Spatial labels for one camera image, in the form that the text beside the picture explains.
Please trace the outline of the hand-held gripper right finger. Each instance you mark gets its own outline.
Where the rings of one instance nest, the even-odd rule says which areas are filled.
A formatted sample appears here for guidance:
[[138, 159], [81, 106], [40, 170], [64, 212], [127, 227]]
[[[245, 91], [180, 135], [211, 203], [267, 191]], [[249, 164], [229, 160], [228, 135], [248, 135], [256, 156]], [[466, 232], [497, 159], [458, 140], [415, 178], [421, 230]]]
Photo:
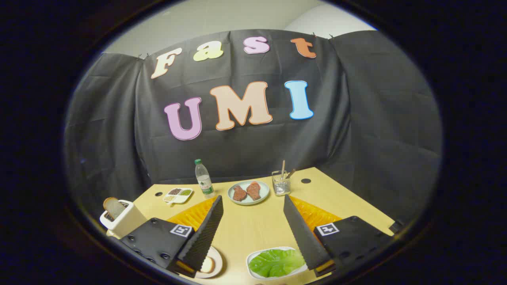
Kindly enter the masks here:
[[293, 196], [284, 197], [284, 215], [308, 269], [317, 277], [360, 265], [392, 238], [356, 215], [339, 218]]

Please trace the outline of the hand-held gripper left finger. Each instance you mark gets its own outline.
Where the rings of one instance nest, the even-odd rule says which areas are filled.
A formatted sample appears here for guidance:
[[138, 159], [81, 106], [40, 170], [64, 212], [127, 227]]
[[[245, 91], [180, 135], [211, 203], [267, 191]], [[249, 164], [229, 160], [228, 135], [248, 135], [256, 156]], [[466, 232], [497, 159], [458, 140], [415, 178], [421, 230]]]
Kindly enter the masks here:
[[150, 218], [120, 238], [119, 245], [149, 264], [195, 277], [208, 255], [222, 216], [223, 199], [219, 195], [168, 220]]

